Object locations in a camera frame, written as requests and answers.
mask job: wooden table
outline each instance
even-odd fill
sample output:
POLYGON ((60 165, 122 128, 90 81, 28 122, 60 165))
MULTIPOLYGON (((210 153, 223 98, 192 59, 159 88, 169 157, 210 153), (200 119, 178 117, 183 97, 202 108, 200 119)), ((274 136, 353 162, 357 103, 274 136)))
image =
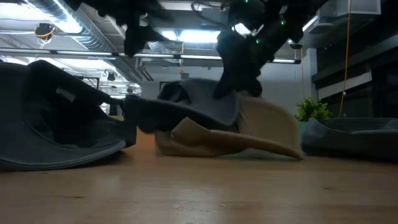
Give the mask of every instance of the wooden table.
POLYGON ((0 223, 398 223, 391 164, 162 157, 151 141, 98 166, 0 172, 0 223))

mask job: hat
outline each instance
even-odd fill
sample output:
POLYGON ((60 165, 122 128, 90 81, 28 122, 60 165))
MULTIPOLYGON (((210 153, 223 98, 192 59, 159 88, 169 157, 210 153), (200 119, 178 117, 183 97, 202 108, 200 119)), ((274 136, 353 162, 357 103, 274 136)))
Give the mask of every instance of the hat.
POLYGON ((0 85, 0 166, 75 167, 135 143, 135 127, 100 108, 121 101, 45 61, 0 63, 0 85))
POLYGON ((296 120, 261 98, 239 97, 239 132, 207 129, 183 119, 171 131, 156 131, 158 150, 168 156, 215 157, 255 148, 303 158, 296 120))
POLYGON ((217 81, 194 78, 167 84, 157 100, 127 96, 124 118, 145 133, 170 131, 186 117, 210 129, 236 130, 238 95, 232 91, 215 100, 216 86, 217 81))

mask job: ceiling light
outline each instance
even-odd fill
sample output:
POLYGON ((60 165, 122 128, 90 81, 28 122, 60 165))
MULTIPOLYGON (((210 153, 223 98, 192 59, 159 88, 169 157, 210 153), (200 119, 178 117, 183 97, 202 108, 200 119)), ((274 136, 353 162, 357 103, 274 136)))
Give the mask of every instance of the ceiling light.
POLYGON ((234 26, 234 30, 241 35, 251 34, 251 31, 248 28, 246 28, 242 23, 236 24, 234 26))
POLYGON ((318 18, 318 16, 314 16, 307 24, 303 26, 303 31, 306 31, 318 18))
POLYGON ((221 60, 219 56, 181 55, 181 59, 221 60))
POLYGON ((0 48, 1 53, 51 54, 49 50, 0 48))
POLYGON ((170 54, 142 54, 138 53, 134 55, 135 57, 144 57, 144 58, 174 58, 174 55, 170 54))
POLYGON ((60 62, 63 62, 72 68, 93 68, 97 70, 111 70, 116 71, 116 68, 103 60, 87 60, 87 59, 59 59, 60 62))
POLYGON ((179 40, 189 43, 217 43, 220 31, 184 30, 179 40))
MULTIPOLYGON (((216 1, 208 2, 212 6, 220 7, 221 3, 216 1)), ((160 1, 160 4, 167 10, 179 10, 179 11, 192 11, 191 2, 183 1, 160 1)), ((195 10, 202 11, 203 8, 211 8, 207 5, 197 4, 195 10)))
POLYGON ((126 97, 126 95, 110 95, 110 96, 115 99, 124 99, 126 97))
POLYGON ((78 51, 68 51, 68 50, 59 50, 58 54, 65 54, 65 55, 89 55, 89 56, 112 56, 112 53, 107 52, 78 52, 78 51))
POLYGON ((292 59, 274 59, 272 62, 274 62, 274 63, 296 63, 296 60, 292 60, 292 59))
POLYGON ((168 38, 169 40, 177 40, 177 35, 175 34, 174 31, 163 31, 162 35, 166 38, 168 38))

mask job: ceiling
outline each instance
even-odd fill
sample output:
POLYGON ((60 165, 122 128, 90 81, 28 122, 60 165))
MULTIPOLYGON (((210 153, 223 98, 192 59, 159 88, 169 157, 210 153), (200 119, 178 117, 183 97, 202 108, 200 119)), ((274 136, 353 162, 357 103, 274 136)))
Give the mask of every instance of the ceiling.
MULTIPOLYGON (((13 0, 0 0, 0 2, 13 2, 13 0)), ((200 19, 190 9, 191 1, 161 1, 162 5, 169 10, 175 18, 174 23, 167 23, 156 18, 148 16, 143 19, 142 25, 147 21, 163 34, 175 34, 181 38, 184 31, 187 30, 212 30, 217 28, 212 24, 200 19)), ((202 13, 205 16, 222 20, 222 16, 218 9, 203 8, 202 13)), ((97 32, 109 46, 111 51, 123 52, 125 27, 118 27, 114 20, 109 17, 100 17, 95 9, 87 5, 82 5, 81 9, 72 13, 73 16, 78 15, 83 18, 87 30, 97 32)), ((38 12, 26 4, 0 3, 0 47, 12 47, 23 49, 53 49, 53 50, 77 50, 87 51, 87 47, 76 41, 76 37, 63 32, 58 27, 54 37, 45 45, 43 40, 39 40, 34 35, 34 29, 40 23, 53 23, 48 15, 38 12)), ((161 44, 161 50, 171 53, 190 54, 190 55, 207 55, 218 56, 215 50, 216 43, 197 43, 185 41, 184 45, 178 43, 161 44)), ((154 49, 148 45, 144 52, 160 53, 159 49, 154 49)), ((275 55, 277 58, 300 58, 300 52, 293 50, 288 44, 285 44, 275 55)), ((3 59, 19 63, 29 63, 37 60, 34 55, 31 57, 16 57, 13 55, 3 55, 3 59)), ((64 68, 66 71, 74 75, 84 75, 86 77, 100 78, 101 85, 109 86, 112 82, 108 81, 106 76, 109 71, 116 74, 116 80, 113 83, 119 85, 120 95, 126 92, 126 85, 130 83, 142 83, 148 81, 169 81, 180 79, 180 71, 189 73, 190 77, 202 77, 219 79, 222 74, 222 62, 217 60, 171 60, 171 59, 123 59, 123 60, 81 60, 81 59, 65 59, 57 58, 52 55, 49 58, 43 58, 58 67, 64 68)))

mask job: wall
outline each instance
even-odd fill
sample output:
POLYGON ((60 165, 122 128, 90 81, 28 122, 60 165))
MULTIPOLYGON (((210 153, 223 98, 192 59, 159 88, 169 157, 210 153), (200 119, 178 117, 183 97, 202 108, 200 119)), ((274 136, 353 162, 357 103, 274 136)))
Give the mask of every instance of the wall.
POLYGON ((315 49, 308 49, 300 65, 269 63, 262 68, 259 80, 262 97, 291 114, 296 114, 297 103, 305 96, 317 98, 311 76, 317 73, 315 49))
POLYGON ((142 82, 141 83, 141 97, 145 99, 155 100, 159 94, 159 82, 142 82))

